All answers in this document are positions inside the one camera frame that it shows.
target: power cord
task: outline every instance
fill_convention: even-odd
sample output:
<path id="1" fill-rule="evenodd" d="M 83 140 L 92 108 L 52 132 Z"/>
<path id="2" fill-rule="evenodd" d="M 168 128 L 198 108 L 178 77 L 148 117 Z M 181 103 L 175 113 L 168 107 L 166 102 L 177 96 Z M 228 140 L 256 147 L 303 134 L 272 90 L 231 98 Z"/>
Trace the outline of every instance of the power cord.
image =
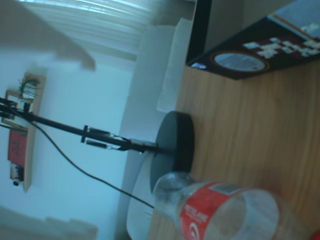
<path id="1" fill-rule="evenodd" d="M 138 197 L 136 197 L 136 196 L 134 196 L 134 195 L 132 195 L 132 194 L 130 194 L 130 193 L 128 193 L 128 192 L 126 192 L 126 191 L 124 191 L 124 190 L 122 190 L 122 189 L 114 186 L 114 185 L 112 185 L 111 183 L 109 183 L 109 182 L 107 182 L 107 181 L 105 181 L 105 180 L 103 180 L 103 179 L 101 179 L 101 178 L 99 178 L 99 177 L 93 176 L 93 175 L 91 175 L 90 173 L 87 173 L 86 171 L 82 170 L 79 166 L 77 166 L 77 165 L 60 149 L 60 147 L 55 143 L 55 141 L 54 141 L 41 127 L 39 127 L 38 125 L 36 125 L 36 124 L 33 123 L 32 121 L 30 121 L 29 119 L 23 117 L 19 112 L 17 112 L 16 110 L 14 110 L 11 106 L 8 106 L 8 107 L 9 107 L 10 110 L 11 110 L 13 113 L 15 113 L 17 116 L 19 116 L 19 117 L 22 118 L 22 119 L 25 119 L 25 120 L 26 120 L 27 122 L 29 122 L 32 126 L 34 126 L 36 129 L 38 129 L 40 132 L 42 132 L 42 133 L 46 136 L 46 138 L 49 139 L 49 141 L 53 144 L 53 146 L 58 150 L 58 152 L 59 152 L 72 166 L 74 166 L 76 169 L 78 169 L 78 170 L 79 170 L 80 172 L 82 172 L 84 175 L 87 175 L 88 177 L 90 177 L 90 178 L 92 178 L 92 179 L 95 179 L 95 180 L 97 180 L 97 181 L 99 181 L 99 182 L 101 182 L 101 183 L 104 183 L 104 184 L 108 185 L 109 187 L 111 187 L 111 188 L 113 188 L 113 189 L 121 192 L 122 194 L 127 195 L 127 196 L 129 196 L 130 198 L 133 198 L 133 199 L 137 200 L 138 202 L 141 202 L 141 203 L 147 205 L 147 206 L 150 207 L 150 208 L 154 208 L 154 206 L 152 206 L 151 204 L 147 203 L 146 201 L 144 201 L 144 200 L 142 200 L 142 199 L 140 199 L 140 198 L 138 198 Z"/>

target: clear plastic bottle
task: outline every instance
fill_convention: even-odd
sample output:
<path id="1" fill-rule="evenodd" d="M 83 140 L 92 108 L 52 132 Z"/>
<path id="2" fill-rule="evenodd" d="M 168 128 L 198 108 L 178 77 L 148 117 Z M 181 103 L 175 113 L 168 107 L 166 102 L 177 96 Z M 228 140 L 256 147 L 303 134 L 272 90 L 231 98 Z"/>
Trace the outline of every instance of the clear plastic bottle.
<path id="1" fill-rule="evenodd" d="M 188 173 L 161 177 L 155 208 L 186 240 L 320 240 L 279 197 L 221 181 L 196 182 Z"/>

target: black round base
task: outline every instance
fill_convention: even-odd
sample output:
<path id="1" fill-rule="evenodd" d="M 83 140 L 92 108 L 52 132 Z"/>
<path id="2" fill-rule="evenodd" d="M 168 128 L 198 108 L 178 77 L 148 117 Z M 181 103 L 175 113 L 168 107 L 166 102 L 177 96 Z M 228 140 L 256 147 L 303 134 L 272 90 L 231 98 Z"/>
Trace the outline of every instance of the black round base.
<path id="1" fill-rule="evenodd" d="M 170 172 L 190 172 L 195 150 L 195 130 L 190 115 L 172 111 L 164 118 L 156 144 L 159 152 L 151 164 L 151 191 L 160 177 Z"/>

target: desk surface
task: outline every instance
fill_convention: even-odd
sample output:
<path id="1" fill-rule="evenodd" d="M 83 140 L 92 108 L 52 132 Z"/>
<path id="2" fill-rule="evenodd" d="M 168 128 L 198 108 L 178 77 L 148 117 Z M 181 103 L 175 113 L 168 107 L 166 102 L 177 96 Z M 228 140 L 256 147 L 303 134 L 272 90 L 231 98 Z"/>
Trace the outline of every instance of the desk surface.
<path id="1" fill-rule="evenodd" d="M 176 109 L 195 126 L 192 173 L 272 191 L 320 227 L 320 61 L 234 81 L 186 68 Z M 153 215 L 149 240 L 181 240 Z"/>

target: box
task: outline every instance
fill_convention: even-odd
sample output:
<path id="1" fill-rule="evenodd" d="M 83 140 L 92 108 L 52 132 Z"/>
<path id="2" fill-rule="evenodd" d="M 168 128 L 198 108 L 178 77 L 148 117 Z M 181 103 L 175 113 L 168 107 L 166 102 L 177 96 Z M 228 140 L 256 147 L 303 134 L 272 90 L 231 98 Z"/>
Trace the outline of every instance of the box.
<path id="1" fill-rule="evenodd" d="M 26 164 L 27 132 L 10 130 L 8 160 L 24 168 Z"/>
<path id="2" fill-rule="evenodd" d="M 197 1 L 193 68 L 237 80 L 318 59 L 320 0 Z"/>

